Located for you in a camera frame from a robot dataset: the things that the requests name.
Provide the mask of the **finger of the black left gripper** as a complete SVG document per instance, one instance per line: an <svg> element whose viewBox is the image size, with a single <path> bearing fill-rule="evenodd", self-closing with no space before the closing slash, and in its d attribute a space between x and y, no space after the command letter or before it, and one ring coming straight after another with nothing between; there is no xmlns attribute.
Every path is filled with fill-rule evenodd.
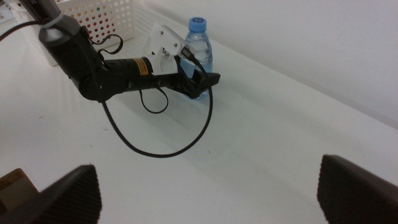
<svg viewBox="0 0 398 224"><path fill-rule="evenodd" d="M219 73L206 73L194 70L191 78L188 79L188 93L190 99L202 100L209 95L209 87L218 84L221 75Z"/></svg>

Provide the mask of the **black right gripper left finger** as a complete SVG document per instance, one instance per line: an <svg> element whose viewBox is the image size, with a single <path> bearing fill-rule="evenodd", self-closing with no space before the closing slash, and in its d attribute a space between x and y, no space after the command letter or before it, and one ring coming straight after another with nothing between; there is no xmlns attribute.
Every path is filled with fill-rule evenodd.
<svg viewBox="0 0 398 224"><path fill-rule="evenodd" d="M1 215L1 223L97 224L102 210L96 168L82 165Z"/></svg>

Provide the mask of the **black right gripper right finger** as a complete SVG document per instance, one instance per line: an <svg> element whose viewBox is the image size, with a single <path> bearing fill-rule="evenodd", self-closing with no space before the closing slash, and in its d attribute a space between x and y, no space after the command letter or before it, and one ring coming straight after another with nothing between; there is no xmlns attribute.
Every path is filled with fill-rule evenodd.
<svg viewBox="0 0 398 224"><path fill-rule="evenodd" d="M397 186L337 155L322 157L317 200L328 223L397 223Z"/></svg>

